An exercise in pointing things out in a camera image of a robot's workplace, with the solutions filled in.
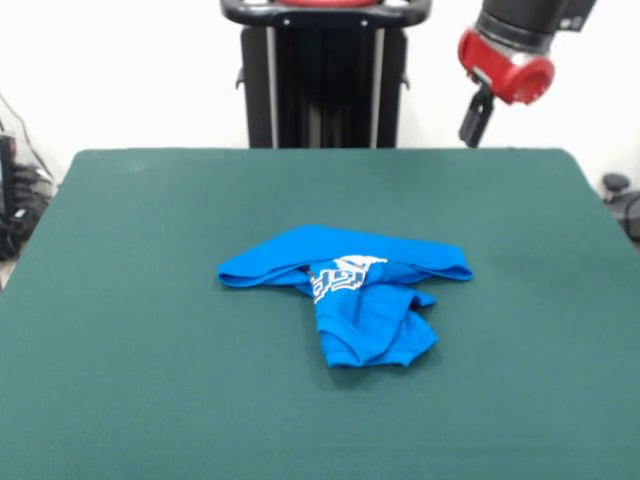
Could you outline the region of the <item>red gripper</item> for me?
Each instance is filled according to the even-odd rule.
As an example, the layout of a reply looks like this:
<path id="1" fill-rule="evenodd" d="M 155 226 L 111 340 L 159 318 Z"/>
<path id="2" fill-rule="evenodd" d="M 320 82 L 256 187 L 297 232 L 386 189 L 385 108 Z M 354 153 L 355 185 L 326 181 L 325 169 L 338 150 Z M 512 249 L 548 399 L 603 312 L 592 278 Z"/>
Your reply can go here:
<path id="1" fill-rule="evenodd" d="M 469 75 L 486 84 L 472 97 L 458 132 L 459 139 L 469 141 L 470 148 L 480 144 L 495 96 L 506 104 L 531 104 L 546 93 L 555 77 L 554 65 L 546 55 L 514 50 L 473 28 L 463 33 L 458 58 Z"/>

